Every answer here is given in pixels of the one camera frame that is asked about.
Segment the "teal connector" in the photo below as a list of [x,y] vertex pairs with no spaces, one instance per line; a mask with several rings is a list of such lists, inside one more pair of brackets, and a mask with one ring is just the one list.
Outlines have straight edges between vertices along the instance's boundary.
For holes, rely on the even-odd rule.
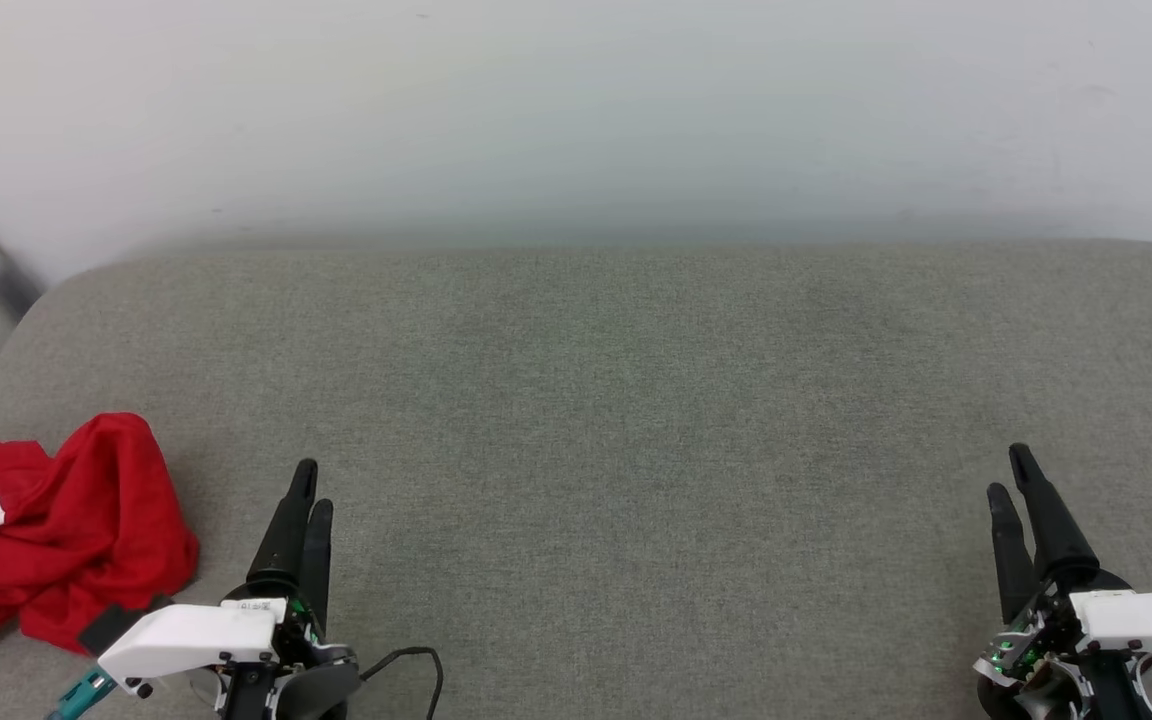
[[96,703],[105,700],[109,691],[118,687],[100,665],[93,666],[83,680],[74,683],[68,694],[60,696],[60,707],[51,712],[45,720],[78,720],[83,712],[91,710]]

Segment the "crumpled red fabric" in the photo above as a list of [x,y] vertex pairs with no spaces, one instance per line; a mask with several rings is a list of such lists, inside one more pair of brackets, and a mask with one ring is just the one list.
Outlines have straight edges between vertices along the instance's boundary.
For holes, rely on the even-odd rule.
[[111,602],[143,609],[194,576],[189,532],[146,422],[97,415],[55,457],[0,442],[0,624],[83,652],[82,632]]

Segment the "red cloth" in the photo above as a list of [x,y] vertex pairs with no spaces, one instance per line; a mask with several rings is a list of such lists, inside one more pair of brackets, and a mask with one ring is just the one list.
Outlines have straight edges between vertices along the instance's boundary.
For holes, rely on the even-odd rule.
[[198,541],[146,422],[97,415],[55,458],[0,442],[0,624],[83,652],[78,632],[111,602],[146,607],[192,577]]

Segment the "black cable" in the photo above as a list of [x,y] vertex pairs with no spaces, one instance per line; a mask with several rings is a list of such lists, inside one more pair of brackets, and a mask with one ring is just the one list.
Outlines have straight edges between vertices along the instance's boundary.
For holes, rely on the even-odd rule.
[[388,667],[391,662],[402,655],[430,655],[434,660],[434,670],[438,673],[438,679],[434,682],[434,694],[429,698],[429,712],[425,714],[425,720],[434,720],[434,707],[438,707],[438,696],[444,694],[444,661],[438,659],[438,651],[433,647],[402,647],[402,650],[389,652],[380,662],[363,670],[358,675],[358,679],[366,683],[372,675],[380,673],[380,670],[384,670],[385,667]]

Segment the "gray fabric surface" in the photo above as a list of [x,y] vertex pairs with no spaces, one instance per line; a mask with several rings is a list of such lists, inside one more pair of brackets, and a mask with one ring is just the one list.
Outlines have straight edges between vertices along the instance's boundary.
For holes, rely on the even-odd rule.
[[[238,255],[50,293],[0,438],[145,416],[241,579],[302,456],[332,635],[444,653],[439,717],[978,717],[984,488],[1029,441],[1152,588],[1152,245]],[[0,717],[84,661],[0,635]],[[422,717],[429,660],[356,717]],[[92,717],[209,717],[187,689]]]

